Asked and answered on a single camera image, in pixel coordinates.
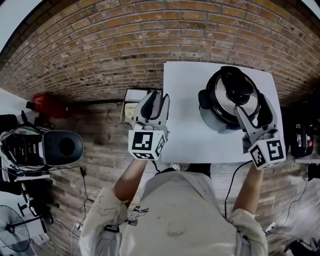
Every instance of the tabletop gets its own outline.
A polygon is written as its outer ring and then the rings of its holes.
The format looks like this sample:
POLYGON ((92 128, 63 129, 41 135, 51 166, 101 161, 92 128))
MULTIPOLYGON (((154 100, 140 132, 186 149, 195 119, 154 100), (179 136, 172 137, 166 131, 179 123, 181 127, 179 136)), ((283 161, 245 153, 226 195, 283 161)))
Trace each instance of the tabletop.
MULTIPOLYGON (((222 66, 226 65, 184 61, 164 64, 163 94, 170 97, 166 123, 170 133, 161 154, 163 163, 236 163, 251 160, 249 153, 243 153, 242 130, 219 134, 210 129, 200 115, 198 92, 206 88, 208 80, 222 66)), ((252 68, 238 68, 271 102, 283 140, 280 104, 272 75, 252 68)))

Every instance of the yellow item in box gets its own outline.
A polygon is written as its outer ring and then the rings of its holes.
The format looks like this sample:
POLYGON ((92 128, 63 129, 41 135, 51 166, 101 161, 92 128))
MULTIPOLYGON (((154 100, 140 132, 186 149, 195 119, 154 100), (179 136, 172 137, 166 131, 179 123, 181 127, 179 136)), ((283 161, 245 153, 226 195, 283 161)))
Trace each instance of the yellow item in box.
POLYGON ((135 115, 135 108, 138 103, 126 103, 124 106, 124 114, 128 118, 132 118, 135 115))

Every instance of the brick wall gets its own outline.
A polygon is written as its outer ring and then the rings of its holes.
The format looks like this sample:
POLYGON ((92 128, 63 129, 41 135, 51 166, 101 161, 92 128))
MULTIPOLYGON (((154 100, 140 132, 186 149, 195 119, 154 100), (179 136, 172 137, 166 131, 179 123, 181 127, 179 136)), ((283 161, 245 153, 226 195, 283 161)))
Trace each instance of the brick wall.
POLYGON ((0 87, 30 99, 114 99, 163 85, 166 61, 271 72, 282 105, 320 68, 320 22, 299 0, 45 0, 0 55, 0 87))

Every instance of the red container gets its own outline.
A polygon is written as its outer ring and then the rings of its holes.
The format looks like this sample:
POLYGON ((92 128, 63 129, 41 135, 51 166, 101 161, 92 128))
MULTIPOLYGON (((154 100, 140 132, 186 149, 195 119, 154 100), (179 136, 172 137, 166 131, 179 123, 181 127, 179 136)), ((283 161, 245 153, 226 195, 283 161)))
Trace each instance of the red container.
POLYGON ((68 107, 66 103, 56 97, 45 93, 33 97, 35 103, 34 111, 51 118, 68 118, 68 107))

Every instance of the white shirt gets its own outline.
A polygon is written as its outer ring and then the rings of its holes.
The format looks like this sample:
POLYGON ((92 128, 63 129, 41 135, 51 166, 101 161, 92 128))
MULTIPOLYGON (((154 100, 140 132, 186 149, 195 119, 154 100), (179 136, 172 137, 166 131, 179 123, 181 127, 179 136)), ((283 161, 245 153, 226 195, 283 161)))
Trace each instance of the white shirt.
POLYGON ((124 202, 103 188, 84 223, 83 256, 267 256, 261 226, 238 209, 222 217, 211 179, 202 173, 156 175, 127 217, 124 202), (105 231, 106 225, 119 232, 105 231))

